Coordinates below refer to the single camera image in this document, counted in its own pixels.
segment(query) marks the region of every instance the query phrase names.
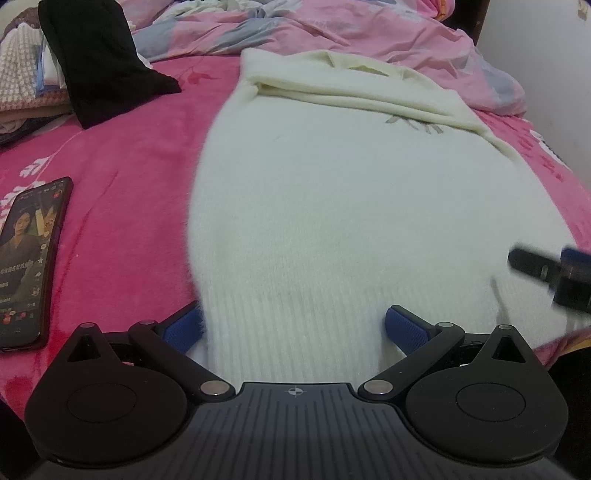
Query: phone screen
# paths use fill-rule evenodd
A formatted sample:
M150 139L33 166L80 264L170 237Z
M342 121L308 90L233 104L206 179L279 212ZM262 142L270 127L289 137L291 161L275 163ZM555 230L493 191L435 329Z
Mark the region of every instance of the phone screen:
M41 334L50 241L67 182L61 179L17 196L0 234L0 348Z

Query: crosshair logo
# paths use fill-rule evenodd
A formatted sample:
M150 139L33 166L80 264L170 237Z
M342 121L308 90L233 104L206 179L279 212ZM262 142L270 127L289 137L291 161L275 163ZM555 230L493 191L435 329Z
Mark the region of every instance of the crosshair logo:
M306 393L305 390L302 390L297 385L291 387L289 390L286 390L286 392L289 393L289 395L293 395L294 397L299 397L300 395Z

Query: smartphone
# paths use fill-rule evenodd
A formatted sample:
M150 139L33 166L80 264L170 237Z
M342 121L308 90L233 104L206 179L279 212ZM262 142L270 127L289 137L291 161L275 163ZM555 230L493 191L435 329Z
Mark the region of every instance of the smartphone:
M72 179L16 196L0 233L0 351L47 343L57 244Z

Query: checkered blanket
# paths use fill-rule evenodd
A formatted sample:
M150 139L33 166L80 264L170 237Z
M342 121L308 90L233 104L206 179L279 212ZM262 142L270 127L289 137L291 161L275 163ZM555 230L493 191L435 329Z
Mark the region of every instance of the checkered blanket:
M41 30L22 23L11 30L0 44L0 112L63 105L67 92L48 92L35 95L37 56L43 34Z

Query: clothes pile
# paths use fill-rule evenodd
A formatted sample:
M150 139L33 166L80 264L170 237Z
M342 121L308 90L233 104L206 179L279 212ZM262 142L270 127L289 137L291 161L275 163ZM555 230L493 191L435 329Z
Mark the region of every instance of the clothes pile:
M65 113L90 128L180 92L137 53L133 28L115 0L41 0L18 13L0 38L0 147Z

